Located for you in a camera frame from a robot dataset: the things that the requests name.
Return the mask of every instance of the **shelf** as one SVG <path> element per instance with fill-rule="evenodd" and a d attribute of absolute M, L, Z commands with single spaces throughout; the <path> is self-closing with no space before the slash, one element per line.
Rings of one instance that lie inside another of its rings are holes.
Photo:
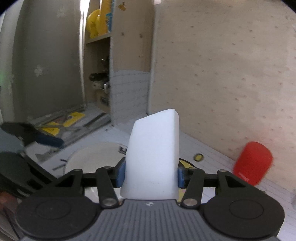
<path fill-rule="evenodd" d="M 101 36 L 95 37 L 93 39 L 88 37 L 88 39 L 86 39 L 85 43 L 89 44 L 89 43 L 96 42 L 98 40 L 106 39 L 106 38 L 109 38 L 109 37 L 111 37 L 111 33 L 106 33 L 106 34 L 103 34 Z"/>

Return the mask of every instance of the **yellow object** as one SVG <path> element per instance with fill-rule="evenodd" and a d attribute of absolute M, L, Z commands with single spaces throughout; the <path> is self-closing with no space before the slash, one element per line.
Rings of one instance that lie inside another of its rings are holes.
<path fill-rule="evenodd" d="M 83 113 L 79 113 L 79 112 L 73 112 L 71 113 L 69 116 L 72 116 L 73 118 L 65 121 L 63 123 L 64 127 L 69 127 L 71 125 L 73 125 L 76 121 L 80 120 L 81 118 L 85 117 L 85 114 Z"/>
<path fill-rule="evenodd" d="M 203 160 L 203 154 L 198 153 L 194 156 L 195 161 L 202 161 Z"/>
<path fill-rule="evenodd" d="M 62 124 L 64 127 L 69 127 L 69 126 L 73 125 L 75 122 L 77 122 L 81 118 L 85 117 L 85 114 L 79 113 L 79 112 L 73 112 L 73 113 L 69 114 L 68 117 L 71 117 L 71 118 L 66 120 Z M 56 126 L 56 125 L 60 125 L 60 124 L 52 121 L 52 122 L 48 123 L 47 125 Z M 48 132 L 49 134 L 52 134 L 53 136 L 57 136 L 60 132 L 59 128 L 52 128 L 52 127 L 51 128 L 42 128 L 42 130 Z"/>
<path fill-rule="evenodd" d="M 177 200 L 178 203 L 180 203 L 182 201 L 182 198 L 183 198 L 185 192 L 186 192 L 186 189 L 179 188 L 179 198 Z"/>
<path fill-rule="evenodd" d="M 98 32 L 98 36 L 101 36 L 102 33 L 100 31 L 100 22 L 101 22 L 101 16 L 99 15 L 97 18 L 96 18 L 96 30 Z"/>
<path fill-rule="evenodd" d="M 98 25 L 96 25 L 96 30 L 99 36 L 106 34 L 108 32 L 106 15 L 110 12 L 111 0 L 102 0 L 100 19 L 98 20 Z"/>
<path fill-rule="evenodd" d="M 179 160 L 179 162 L 182 163 L 182 165 L 183 165 L 185 168 L 194 167 L 193 165 L 191 165 L 190 163 L 188 163 L 188 162 L 186 162 L 186 161 Z"/>
<path fill-rule="evenodd" d="M 56 122 L 50 122 L 48 123 L 49 126 L 55 126 L 55 125 L 59 125 Z M 42 130 L 48 132 L 49 134 L 52 134 L 53 136 L 56 136 L 59 134 L 59 128 L 42 128 Z"/>
<path fill-rule="evenodd" d="M 118 8 L 122 11 L 125 11 L 126 10 L 126 4 L 125 2 L 123 2 L 122 4 L 118 5 Z"/>
<path fill-rule="evenodd" d="M 86 29 L 90 33 L 91 39 L 99 35 L 96 29 L 96 19 L 100 15 L 100 13 L 100 9 L 94 10 L 86 19 Z"/>

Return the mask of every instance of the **gray wall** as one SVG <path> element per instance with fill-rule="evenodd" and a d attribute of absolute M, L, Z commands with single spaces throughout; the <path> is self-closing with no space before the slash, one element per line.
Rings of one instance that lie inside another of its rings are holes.
<path fill-rule="evenodd" d="M 14 38 L 15 119 L 83 103 L 79 72 L 79 0 L 24 0 Z"/>
<path fill-rule="evenodd" d="M 12 53 L 13 40 L 23 0 L 17 1 L 4 15 L 0 32 L 0 108 L 5 121 L 13 121 Z"/>

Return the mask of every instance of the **yellow toy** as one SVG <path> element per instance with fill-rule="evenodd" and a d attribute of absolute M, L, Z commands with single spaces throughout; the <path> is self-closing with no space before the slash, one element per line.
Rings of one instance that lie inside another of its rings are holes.
<path fill-rule="evenodd" d="M 96 20 L 101 14 L 101 10 L 94 10 L 86 19 L 86 29 L 90 33 L 90 38 L 93 39 L 99 36 L 98 31 L 96 29 Z"/>

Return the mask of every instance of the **ribbed gray surface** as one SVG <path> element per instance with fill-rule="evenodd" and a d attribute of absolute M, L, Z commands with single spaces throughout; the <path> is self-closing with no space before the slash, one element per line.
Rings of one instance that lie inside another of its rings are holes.
<path fill-rule="evenodd" d="M 104 210 L 95 224 L 69 241 L 230 241 L 213 230 L 195 210 L 174 200 L 125 200 L 117 209 Z M 269 238 L 266 241 L 278 241 Z"/>

